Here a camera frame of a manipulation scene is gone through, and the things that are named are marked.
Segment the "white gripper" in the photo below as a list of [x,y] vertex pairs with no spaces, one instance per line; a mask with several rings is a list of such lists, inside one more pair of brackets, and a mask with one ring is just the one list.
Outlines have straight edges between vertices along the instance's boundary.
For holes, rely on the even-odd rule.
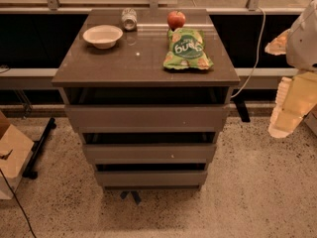
[[[274,56],[285,55],[288,33],[289,30],[283,31],[265,46],[264,51]],[[316,104],[316,73],[304,72],[293,78],[284,77],[278,85],[269,134],[274,138],[287,137]]]

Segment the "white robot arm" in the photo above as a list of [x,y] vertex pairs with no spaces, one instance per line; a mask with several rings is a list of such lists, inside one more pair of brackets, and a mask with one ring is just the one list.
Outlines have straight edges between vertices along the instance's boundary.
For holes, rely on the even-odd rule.
[[298,70],[293,78],[281,79],[268,126],[272,137],[285,138],[317,104],[317,0],[264,50],[286,55],[287,63]]

